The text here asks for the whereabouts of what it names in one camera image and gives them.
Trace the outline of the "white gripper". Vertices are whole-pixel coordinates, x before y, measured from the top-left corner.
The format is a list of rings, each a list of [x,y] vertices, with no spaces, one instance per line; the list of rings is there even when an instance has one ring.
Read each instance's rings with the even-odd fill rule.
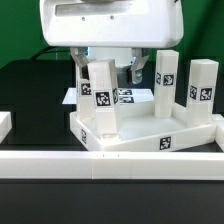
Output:
[[[40,0],[43,36],[51,46],[69,46],[80,77],[89,79],[85,48],[132,49],[127,82],[142,82],[145,48],[177,45],[184,35],[181,0]]]

